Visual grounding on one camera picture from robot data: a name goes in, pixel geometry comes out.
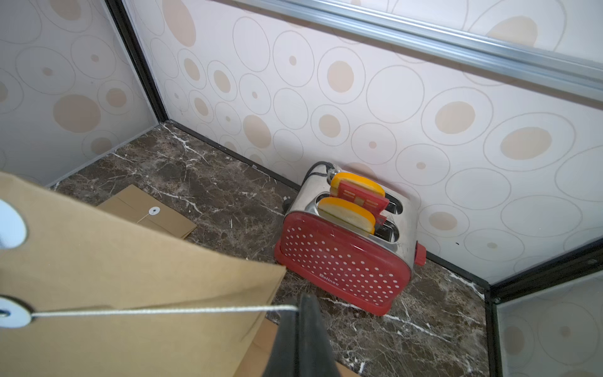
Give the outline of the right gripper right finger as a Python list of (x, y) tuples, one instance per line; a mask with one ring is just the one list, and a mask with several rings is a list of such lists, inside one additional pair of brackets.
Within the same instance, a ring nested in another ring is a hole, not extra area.
[(317, 297), (303, 295), (299, 309), (299, 375), (339, 377)]

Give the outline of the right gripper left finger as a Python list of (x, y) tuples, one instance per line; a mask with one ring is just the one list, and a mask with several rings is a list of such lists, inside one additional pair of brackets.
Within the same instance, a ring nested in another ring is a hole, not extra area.
[(299, 309), (280, 312), (280, 324), (263, 372), (264, 377), (296, 377), (298, 361), (298, 318)]

